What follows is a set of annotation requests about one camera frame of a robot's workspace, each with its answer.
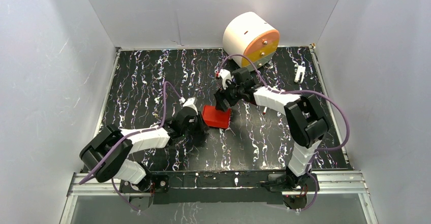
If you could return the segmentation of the red paper box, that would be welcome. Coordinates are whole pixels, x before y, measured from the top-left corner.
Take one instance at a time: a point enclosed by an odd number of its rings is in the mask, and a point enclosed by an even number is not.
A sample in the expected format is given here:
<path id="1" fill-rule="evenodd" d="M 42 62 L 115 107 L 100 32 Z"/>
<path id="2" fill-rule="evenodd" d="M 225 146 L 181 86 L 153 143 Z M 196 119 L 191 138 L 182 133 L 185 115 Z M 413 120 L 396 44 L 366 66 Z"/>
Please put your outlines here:
<path id="1" fill-rule="evenodd" d="M 231 118 L 231 109 L 226 112 L 217 110 L 215 106 L 205 105 L 203 107 L 202 117 L 209 127 L 227 129 Z"/>

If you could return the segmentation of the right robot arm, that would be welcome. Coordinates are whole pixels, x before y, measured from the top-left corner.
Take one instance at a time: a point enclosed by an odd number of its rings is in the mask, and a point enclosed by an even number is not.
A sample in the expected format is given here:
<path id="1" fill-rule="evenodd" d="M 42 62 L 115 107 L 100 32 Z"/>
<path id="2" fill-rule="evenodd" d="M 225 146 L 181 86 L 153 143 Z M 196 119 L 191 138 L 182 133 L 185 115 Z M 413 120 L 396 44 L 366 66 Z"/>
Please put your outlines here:
<path id="1" fill-rule="evenodd" d="M 257 83 L 246 68 L 234 72 L 221 69 L 215 77 L 221 81 L 221 87 L 214 94 L 216 110 L 226 112 L 243 100 L 285 115 L 295 142 L 286 183 L 290 189 L 300 190 L 306 184 L 309 162 L 329 130 L 328 119 L 316 95 L 294 95 Z"/>

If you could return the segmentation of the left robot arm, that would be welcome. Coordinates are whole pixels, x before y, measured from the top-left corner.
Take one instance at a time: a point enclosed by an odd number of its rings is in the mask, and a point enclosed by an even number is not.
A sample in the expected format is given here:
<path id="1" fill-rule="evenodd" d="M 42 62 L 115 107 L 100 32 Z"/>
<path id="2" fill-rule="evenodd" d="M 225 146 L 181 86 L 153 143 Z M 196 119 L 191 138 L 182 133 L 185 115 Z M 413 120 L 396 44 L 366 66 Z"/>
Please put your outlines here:
<path id="1" fill-rule="evenodd" d="M 183 107 L 162 126 L 139 130 L 105 126 L 79 153 L 80 159 L 90 170 L 90 177 L 99 183 L 120 179 L 131 183 L 138 191 L 147 191 L 152 184 L 150 171 L 129 156 L 138 151 L 165 148 L 186 135 L 199 135 L 209 127 L 202 113 Z"/>

